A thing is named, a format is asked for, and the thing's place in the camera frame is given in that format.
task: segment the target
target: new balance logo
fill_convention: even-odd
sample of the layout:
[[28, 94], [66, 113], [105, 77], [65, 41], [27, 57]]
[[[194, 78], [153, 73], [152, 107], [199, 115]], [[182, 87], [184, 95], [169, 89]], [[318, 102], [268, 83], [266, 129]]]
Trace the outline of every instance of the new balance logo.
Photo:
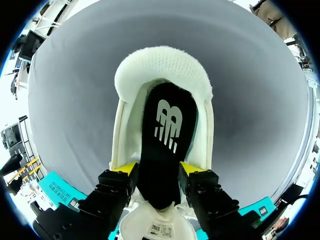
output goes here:
[[160, 142], [163, 141], [164, 145], [168, 146], [173, 153], [176, 153], [177, 143], [174, 142], [174, 140], [179, 137], [182, 124], [182, 113], [180, 109], [176, 106], [170, 107], [169, 103], [162, 99], [158, 103], [156, 120], [162, 126], [155, 127], [154, 136], [157, 137], [159, 131]]

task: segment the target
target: yellow stripe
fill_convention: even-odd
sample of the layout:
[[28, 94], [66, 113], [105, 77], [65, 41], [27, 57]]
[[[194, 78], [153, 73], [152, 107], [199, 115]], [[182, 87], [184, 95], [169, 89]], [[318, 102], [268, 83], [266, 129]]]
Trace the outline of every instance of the yellow stripe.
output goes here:
[[32, 164], [34, 164], [36, 161], [38, 161], [38, 157], [36, 157], [35, 159], [33, 159], [31, 162], [28, 162], [28, 164], [26, 165], [27, 167], [31, 166]]
[[25, 165], [23, 168], [21, 168], [21, 169], [13, 176], [13, 178], [11, 178], [11, 180], [8, 181], [8, 184], [11, 184], [12, 181], [15, 180], [15, 178], [16, 178], [17, 176], [19, 176], [19, 175], [26, 169], [26, 167], [30, 167], [32, 164], [34, 164], [34, 163], [35, 163], [36, 161], [38, 161], [38, 160], [39, 160], [39, 158], [36, 157], [36, 158], [33, 159], [31, 162], [28, 162], [27, 165]]
[[31, 172], [29, 172], [29, 175], [32, 175], [35, 171], [37, 171], [42, 165], [40, 164], [35, 169], [33, 169]]
[[198, 167], [195, 167], [195, 166], [192, 166], [190, 164], [187, 164], [183, 161], [180, 162], [180, 164], [182, 165], [183, 169], [185, 170], [186, 174], [188, 175], [189, 177], [189, 174], [192, 174], [194, 172], [204, 172], [205, 170], [201, 169], [201, 168], [198, 168]]
[[32, 171], [28, 172], [28, 174], [22, 178], [22, 181], [26, 180], [28, 178], [28, 176], [31, 176], [32, 174], [35, 173], [35, 171], [37, 171], [42, 165], [40, 164], [39, 166], [37, 166], [35, 169], [33, 169]]
[[130, 173], [131, 173], [131, 171], [132, 171], [132, 169], [134, 168], [134, 166], [136, 165], [136, 164], [138, 164], [136, 161], [134, 161], [134, 162], [132, 162], [132, 163], [129, 163], [129, 164], [127, 164], [127, 165], [124, 165], [124, 166], [122, 166], [122, 167], [119, 167], [119, 168], [117, 168], [117, 169], [114, 169], [113, 171], [114, 172], [123, 172], [123, 173], [127, 173], [128, 174], [128, 176], [130, 175]]

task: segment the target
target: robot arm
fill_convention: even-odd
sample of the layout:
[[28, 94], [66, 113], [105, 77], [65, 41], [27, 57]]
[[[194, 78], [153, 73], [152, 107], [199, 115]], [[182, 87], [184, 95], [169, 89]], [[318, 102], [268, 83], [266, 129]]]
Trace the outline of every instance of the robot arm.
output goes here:
[[[288, 205], [282, 203], [260, 222], [260, 216], [250, 211], [241, 216], [239, 202], [232, 199], [218, 183], [212, 170], [204, 171], [184, 162], [180, 163], [178, 179], [187, 202], [198, 218], [203, 231], [212, 240], [232, 240], [241, 236], [261, 240], [262, 235], [283, 213]], [[60, 204], [39, 214], [34, 230], [45, 240], [105, 240], [115, 230], [123, 208], [128, 206], [138, 181], [138, 163], [134, 162], [114, 171], [105, 170], [99, 184], [85, 200], [80, 200], [76, 212]]]

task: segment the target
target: white sneaker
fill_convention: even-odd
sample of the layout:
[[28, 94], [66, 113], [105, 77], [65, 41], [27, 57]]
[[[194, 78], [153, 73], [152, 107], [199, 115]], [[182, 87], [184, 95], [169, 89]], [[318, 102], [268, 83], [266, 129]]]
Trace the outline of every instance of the white sneaker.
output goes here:
[[211, 168], [212, 87], [202, 65], [168, 46], [137, 50], [114, 78], [119, 103], [110, 169], [139, 162], [137, 187], [156, 209], [181, 202], [179, 162]]

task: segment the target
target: gray backdrop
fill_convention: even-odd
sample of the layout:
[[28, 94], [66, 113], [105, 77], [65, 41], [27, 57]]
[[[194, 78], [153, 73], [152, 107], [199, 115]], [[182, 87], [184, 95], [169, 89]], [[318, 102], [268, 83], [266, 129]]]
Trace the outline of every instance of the gray backdrop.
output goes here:
[[186, 51], [213, 85], [212, 169], [244, 207], [271, 196], [292, 166], [307, 117], [307, 84], [283, 41], [226, 0], [101, 0], [39, 48], [29, 116], [44, 166], [85, 194], [109, 167], [114, 75], [135, 50]]

